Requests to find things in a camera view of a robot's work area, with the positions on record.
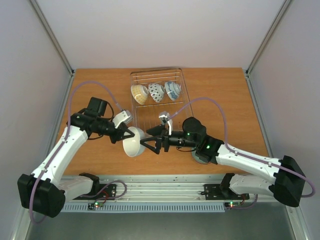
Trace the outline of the blue floral white bowl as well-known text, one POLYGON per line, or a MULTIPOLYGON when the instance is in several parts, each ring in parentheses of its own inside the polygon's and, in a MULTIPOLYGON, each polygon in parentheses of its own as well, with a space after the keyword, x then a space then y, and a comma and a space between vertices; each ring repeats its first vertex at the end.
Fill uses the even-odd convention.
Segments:
POLYGON ((167 81, 164 84, 165 91, 172 101, 176 101, 182 92, 181 85, 174 81, 167 81))

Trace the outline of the pink patterned bowl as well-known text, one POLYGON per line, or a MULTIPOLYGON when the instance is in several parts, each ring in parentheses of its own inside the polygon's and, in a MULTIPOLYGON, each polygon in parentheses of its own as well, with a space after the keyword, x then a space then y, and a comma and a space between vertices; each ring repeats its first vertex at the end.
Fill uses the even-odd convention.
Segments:
POLYGON ((161 84, 150 83, 148 85, 148 92, 156 103, 160 103, 164 99, 165 89, 161 84))

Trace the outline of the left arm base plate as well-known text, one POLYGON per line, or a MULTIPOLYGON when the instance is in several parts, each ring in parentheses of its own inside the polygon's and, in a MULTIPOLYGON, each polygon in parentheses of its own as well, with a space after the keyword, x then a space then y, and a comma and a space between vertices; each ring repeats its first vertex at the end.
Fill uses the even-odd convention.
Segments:
POLYGON ((117 185, 116 184, 110 184, 106 188, 102 190, 98 195, 94 197, 85 197, 85 196, 79 196, 76 197, 74 200, 82 200, 82 201, 94 201, 97 199, 107 199, 115 197, 117 193, 117 185))

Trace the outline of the yellow patterned bowl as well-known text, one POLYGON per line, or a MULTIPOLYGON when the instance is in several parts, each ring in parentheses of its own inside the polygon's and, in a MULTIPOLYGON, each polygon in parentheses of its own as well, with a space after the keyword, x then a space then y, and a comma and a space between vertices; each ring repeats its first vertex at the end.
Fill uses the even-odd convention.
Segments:
POLYGON ((130 87, 131 95, 134 100, 140 104, 144 105, 148 99, 149 91, 146 86, 141 84, 135 84, 130 87))

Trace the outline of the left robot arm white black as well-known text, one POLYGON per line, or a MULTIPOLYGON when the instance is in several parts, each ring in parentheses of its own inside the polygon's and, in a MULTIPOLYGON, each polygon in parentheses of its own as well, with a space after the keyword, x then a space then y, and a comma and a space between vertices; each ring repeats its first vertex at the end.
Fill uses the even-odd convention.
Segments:
POLYGON ((18 181, 18 192, 23 208, 46 217, 54 218, 66 202, 79 197, 96 199, 104 190, 98 176, 81 173, 72 180, 62 182, 67 166, 92 134, 108 136, 112 144, 134 137, 127 124, 132 120, 128 110, 105 118, 109 103, 92 97, 86 108, 70 114, 61 138, 45 160, 30 174, 22 174, 18 181))

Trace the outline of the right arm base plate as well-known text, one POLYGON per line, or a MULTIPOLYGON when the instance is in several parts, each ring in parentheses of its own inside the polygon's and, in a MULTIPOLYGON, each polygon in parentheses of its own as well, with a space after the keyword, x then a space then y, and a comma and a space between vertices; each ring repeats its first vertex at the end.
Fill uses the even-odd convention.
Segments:
POLYGON ((237 194, 229 188, 220 188, 219 184, 204 184, 203 191, 200 193, 206 200, 249 200, 250 196, 246 194, 237 194))

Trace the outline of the white upturned bowl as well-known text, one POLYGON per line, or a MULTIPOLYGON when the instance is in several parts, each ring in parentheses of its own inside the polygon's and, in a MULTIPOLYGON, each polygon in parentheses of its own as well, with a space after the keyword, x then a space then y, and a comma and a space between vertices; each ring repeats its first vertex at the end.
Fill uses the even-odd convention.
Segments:
POLYGON ((128 129, 134 133, 134 136, 124 139, 122 146, 125 154, 133 158, 141 155, 145 151, 146 148, 140 144, 140 140, 144 139, 146 135, 140 128, 130 126, 128 129))

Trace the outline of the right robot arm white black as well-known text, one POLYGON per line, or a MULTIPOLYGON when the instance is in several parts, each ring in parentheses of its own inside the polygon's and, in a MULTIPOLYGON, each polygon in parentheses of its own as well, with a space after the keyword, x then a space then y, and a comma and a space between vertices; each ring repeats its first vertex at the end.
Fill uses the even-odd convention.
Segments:
POLYGON ((194 149, 200 162, 229 166, 248 173, 247 176, 227 173, 220 191, 225 198, 236 194, 254 194, 274 197, 278 202, 298 207, 303 196, 305 178, 296 160, 285 155, 282 159, 269 158, 229 146, 220 139, 207 134, 199 120, 189 117, 182 123, 181 131, 171 131, 161 124, 147 130, 150 135, 140 144, 159 154, 168 152, 171 146, 194 149))

